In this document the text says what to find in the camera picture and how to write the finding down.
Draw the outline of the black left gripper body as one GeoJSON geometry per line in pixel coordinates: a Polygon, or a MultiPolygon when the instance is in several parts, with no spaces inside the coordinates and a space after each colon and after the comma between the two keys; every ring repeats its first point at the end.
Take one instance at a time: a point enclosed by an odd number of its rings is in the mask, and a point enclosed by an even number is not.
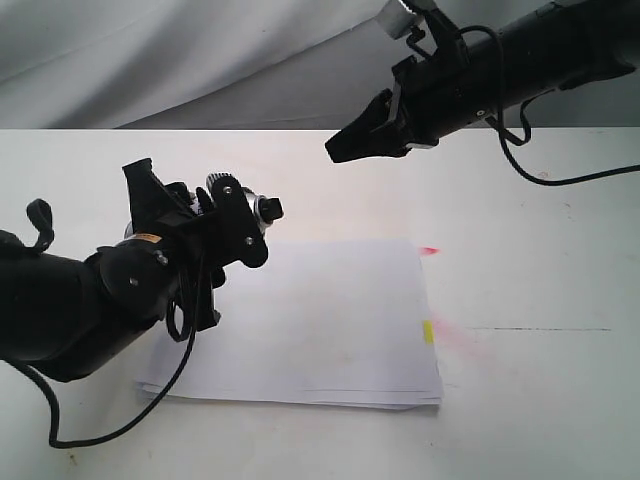
{"type": "MultiPolygon", "coordinates": [[[[181,197],[189,204],[188,192],[181,197]]],[[[190,208],[190,219],[176,227],[158,224],[151,233],[124,238],[124,298],[192,300],[196,274],[210,273],[212,221],[190,208]]]]}

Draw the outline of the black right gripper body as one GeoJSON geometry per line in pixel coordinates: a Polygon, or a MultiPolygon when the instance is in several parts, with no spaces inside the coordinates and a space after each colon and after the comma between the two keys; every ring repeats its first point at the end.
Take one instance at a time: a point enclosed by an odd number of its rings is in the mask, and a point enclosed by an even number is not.
{"type": "Polygon", "coordinates": [[[411,148],[431,148],[453,132],[497,113],[500,54],[491,44],[474,44],[469,64],[456,73],[448,63],[409,56],[394,65],[389,134],[411,148]]]}

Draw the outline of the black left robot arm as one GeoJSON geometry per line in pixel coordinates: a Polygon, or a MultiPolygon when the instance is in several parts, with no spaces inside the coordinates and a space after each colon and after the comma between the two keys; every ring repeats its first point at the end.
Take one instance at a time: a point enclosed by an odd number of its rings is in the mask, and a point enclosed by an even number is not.
{"type": "Polygon", "coordinates": [[[1,233],[1,358],[60,382],[103,367],[158,322],[185,341],[215,326],[213,286],[223,277],[217,206],[202,187],[162,183],[143,159],[123,169],[131,221],[125,237],[84,260],[51,255],[51,206],[27,217],[32,245],[1,233]]]}

